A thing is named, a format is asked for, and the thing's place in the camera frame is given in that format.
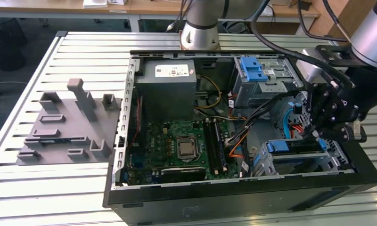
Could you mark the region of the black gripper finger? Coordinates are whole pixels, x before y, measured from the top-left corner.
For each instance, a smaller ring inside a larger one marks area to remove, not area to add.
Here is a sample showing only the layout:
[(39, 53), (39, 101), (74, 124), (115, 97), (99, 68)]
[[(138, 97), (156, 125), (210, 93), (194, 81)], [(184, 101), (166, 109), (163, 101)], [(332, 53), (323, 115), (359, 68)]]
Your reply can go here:
[(364, 143), (367, 141), (367, 132), (360, 120), (338, 124), (332, 128), (323, 127), (318, 132), (323, 139), (343, 143), (354, 141)]
[(308, 135), (320, 137), (322, 139), (335, 140), (335, 126), (338, 123), (335, 112), (338, 110), (338, 104), (334, 94), (330, 91), (327, 85), (312, 85), (308, 90)]

